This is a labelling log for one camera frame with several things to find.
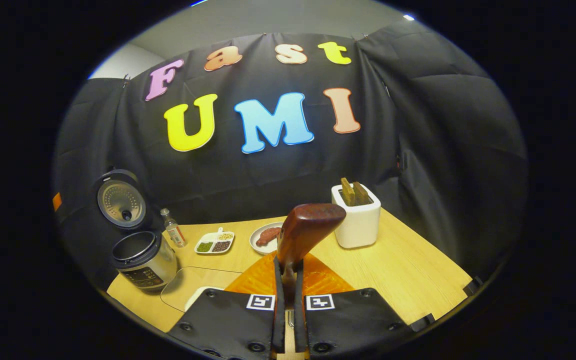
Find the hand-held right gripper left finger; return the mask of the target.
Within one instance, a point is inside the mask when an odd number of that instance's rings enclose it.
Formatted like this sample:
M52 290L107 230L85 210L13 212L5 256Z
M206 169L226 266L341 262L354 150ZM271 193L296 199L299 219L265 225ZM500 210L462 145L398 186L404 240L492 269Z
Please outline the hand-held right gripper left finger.
M206 285L167 335L210 359L271 360L285 349L278 273L271 253L223 288Z

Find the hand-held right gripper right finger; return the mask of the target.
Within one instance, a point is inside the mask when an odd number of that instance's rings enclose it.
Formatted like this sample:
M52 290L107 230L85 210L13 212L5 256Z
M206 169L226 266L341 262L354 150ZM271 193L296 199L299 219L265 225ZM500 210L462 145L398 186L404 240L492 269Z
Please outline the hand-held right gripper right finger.
M302 260L297 339L311 360L381 360L414 331L372 287L356 288L315 255Z

